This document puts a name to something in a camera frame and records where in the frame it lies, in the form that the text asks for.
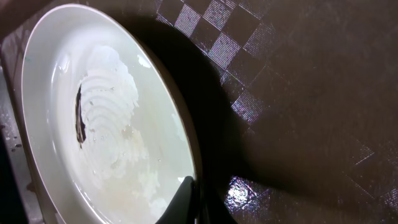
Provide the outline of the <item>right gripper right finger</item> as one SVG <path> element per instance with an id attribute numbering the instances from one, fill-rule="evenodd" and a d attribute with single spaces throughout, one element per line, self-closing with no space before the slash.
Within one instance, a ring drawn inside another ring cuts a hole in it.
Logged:
<path id="1" fill-rule="evenodd" d="M 201 224 L 237 224 L 229 214 L 217 192 L 211 187 L 205 187 L 200 207 Z"/>

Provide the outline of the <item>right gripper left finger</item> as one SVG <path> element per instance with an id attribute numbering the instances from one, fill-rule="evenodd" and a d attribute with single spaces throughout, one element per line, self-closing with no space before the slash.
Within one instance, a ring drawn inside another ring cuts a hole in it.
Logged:
<path id="1" fill-rule="evenodd" d="M 186 176 L 156 224 L 194 224 L 195 181 Z"/>

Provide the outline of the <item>white plate stained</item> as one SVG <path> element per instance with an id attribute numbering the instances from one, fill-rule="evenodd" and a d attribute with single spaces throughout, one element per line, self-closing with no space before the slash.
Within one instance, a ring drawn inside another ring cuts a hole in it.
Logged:
<path id="1" fill-rule="evenodd" d="M 64 4 L 39 19 L 21 92 L 37 170 L 65 223 L 155 223 L 195 175 L 175 89 L 101 11 Z"/>

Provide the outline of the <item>small dark sponge tray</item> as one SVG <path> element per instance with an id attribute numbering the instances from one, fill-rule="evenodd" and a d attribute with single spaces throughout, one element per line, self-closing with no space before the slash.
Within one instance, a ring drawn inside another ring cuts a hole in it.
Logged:
<path id="1" fill-rule="evenodd" d="M 1 70 L 1 223 L 43 223 L 7 81 Z"/>

